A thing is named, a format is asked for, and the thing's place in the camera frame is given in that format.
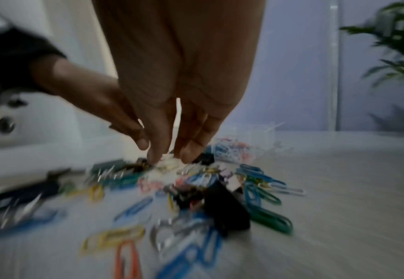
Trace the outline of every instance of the palm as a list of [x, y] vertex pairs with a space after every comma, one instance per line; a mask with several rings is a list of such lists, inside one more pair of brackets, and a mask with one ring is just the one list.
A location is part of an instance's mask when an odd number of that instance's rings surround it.
[[167, 152], [180, 97], [175, 153], [193, 160], [243, 96], [264, 0], [95, 0], [95, 8], [149, 159]]

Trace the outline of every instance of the person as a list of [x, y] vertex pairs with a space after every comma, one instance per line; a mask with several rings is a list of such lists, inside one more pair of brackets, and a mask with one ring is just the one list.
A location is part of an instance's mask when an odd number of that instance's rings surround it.
[[[33, 58], [30, 76], [48, 92], [111, 122], [140, 149], [150, 146], [152, 164], [168, 152], [180, 98], [174, 154], [190, 163], [245, 92], [265, 0], [93, 3], [118, 82], [72, 65], [59, 53]], [[80, 78], [69, 79], [73, 75]]]

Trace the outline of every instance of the table surface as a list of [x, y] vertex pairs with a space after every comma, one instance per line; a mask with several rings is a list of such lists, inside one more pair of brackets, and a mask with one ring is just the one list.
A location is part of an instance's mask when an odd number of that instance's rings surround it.
[[[252, 223], [249, 232], [223, 242], [214, 268], [196, 265], [187, 277], [404, 278], [404, 136], [281, 133], [276, 138], [274, 148], [253, 165], [308, 192], [277, 195], [282, 206], [264, 203], [292, 221], [294, 234]], [[134, 189], [106, 193], [98, 204], [64, 197], [45, 203], [67, 210], [67, 218], [1, 238], [0, 278], [113, 278], [115, 251], [80, 257], [81, 242], [110, 228], [117, 213], [141, 198]], [[152, 215], [147, 235], [153, 222], [172, 216], [166, 199], [155, 198], [146, 211]], [[147, 236], [137, 248], [144, 278], [154, 278], [162, 265]]]

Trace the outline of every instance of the black sleeve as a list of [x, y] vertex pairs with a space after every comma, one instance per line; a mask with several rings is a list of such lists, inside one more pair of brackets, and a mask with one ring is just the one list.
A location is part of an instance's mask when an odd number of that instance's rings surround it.
[[65, 57], [48, 40], [18, 29], [0, 34], [0, 85], [2, 89], [23, 87], [42, 91], [32, 80], [29, 63], [41, 56], [56, 54]]

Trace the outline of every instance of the metal strip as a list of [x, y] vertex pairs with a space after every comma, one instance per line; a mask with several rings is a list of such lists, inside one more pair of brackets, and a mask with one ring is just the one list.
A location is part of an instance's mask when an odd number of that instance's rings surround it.
[[329, 17], [329, 97], [328, 130], [336, 131], [338, 125], [338, 89], [340, 79], [340, 13], [339, 0], [330, 0]]

